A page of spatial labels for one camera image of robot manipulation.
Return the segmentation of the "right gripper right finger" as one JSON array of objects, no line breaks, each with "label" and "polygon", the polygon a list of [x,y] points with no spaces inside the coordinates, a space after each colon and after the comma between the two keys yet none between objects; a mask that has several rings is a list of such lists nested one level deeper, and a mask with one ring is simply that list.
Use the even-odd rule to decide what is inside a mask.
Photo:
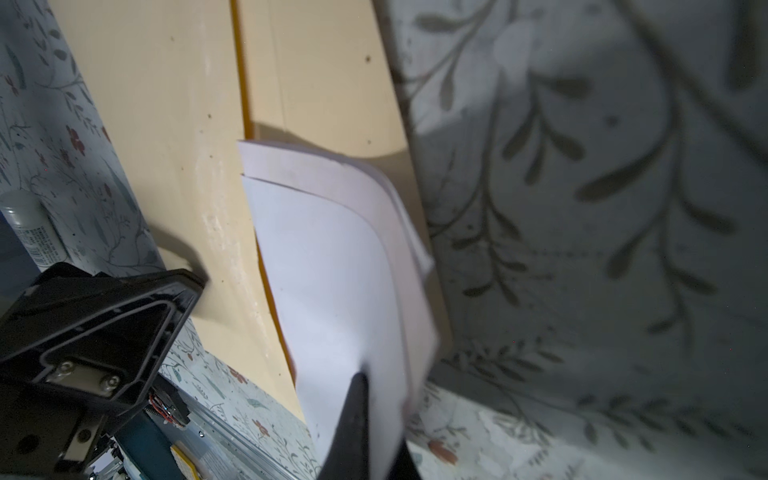
[{"label": "right gripper right finger", "polygon": [[418,468],[405,441],[401,442],[398,454],[387,476],[388,480],[421,480]]}]

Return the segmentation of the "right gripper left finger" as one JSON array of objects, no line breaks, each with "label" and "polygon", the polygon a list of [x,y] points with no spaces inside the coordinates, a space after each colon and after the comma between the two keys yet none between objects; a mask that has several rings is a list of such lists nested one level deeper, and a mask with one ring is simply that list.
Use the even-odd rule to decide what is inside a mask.
[{"label": "right gripper left finger", "polygon": [[351,379],[318,479],[368,480],[369,455],[369,386],[366,374],[359,372]]}]

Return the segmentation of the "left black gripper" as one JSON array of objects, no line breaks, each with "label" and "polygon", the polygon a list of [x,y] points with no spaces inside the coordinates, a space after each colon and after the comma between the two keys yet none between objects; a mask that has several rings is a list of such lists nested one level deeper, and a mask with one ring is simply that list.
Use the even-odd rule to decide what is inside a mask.
[{"label": "left black gripper", "polygon": [[40,274],[1,318],[1,477],[88,478],[113,413],[146,399],[204,288],[186,269]]}]

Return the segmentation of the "white glue stick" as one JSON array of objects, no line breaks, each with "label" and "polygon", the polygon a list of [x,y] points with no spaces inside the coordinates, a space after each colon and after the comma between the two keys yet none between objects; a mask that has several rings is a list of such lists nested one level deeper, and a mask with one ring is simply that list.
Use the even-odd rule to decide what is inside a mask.
[{"label": "white glue stick", "polygon": [[47,210],[34,194],[25,190],[3,193],[1,213],[41,271],[69,259]]}]

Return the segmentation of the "white floral letter paper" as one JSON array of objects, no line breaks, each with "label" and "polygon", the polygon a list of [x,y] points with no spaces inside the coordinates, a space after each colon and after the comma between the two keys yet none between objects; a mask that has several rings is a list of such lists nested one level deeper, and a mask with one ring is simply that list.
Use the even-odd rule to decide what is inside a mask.
[{"label": "white floral letter paper", "polygon": [[295,388],[324,464],[352,377],[369,386],[369,467],[384,479],[440,345],[434,262],[387,176],[315,148],[242,141],[253,225]]}]

